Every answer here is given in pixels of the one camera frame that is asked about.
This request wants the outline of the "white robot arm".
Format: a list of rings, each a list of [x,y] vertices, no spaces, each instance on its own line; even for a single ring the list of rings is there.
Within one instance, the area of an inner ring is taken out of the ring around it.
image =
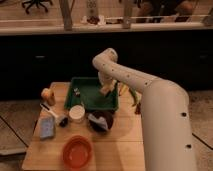
[[[117,63],[107,48],[92,59],[102,85],[120,81],[142,94],[146,171],[197,171],[188,93],[177,83]]]

